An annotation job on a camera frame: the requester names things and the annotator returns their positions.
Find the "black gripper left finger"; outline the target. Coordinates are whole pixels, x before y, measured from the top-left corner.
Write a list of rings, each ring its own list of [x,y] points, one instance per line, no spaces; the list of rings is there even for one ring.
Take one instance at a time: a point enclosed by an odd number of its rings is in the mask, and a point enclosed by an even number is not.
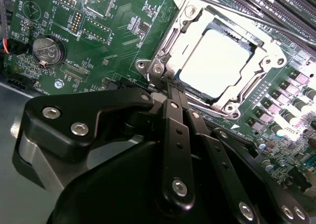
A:
[[[167,94],[140,88],[38,96],[24,108],[14,167],[35,184],[60,195],[87,172],[92,149],[144,136],[144,145],[158,144],[158,182],[155,192],[179,211],[195,201],[188,111],[184,88],[165,86]]]

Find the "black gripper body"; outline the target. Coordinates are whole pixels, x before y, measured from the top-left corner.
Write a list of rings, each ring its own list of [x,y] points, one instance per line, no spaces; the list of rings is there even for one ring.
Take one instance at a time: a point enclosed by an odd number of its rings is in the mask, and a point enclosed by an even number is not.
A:
[[[193,203],[175,200],[174,179],[161,178],[157,143],[137,145],[73,180],[61,193],[50,224],[214,224],[203,185],[212,170],[192,159]]]

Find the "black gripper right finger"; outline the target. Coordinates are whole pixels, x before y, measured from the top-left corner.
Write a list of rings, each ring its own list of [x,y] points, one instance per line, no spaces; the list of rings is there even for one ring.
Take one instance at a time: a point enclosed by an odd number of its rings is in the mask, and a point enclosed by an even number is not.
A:
[[[212,177],[203,185],[211,197],[215,224],[309,224],[309,214],[257,161],[221,128],[209,130],[204,119],[188,106],[186,90],[176,83],[191,138]]]

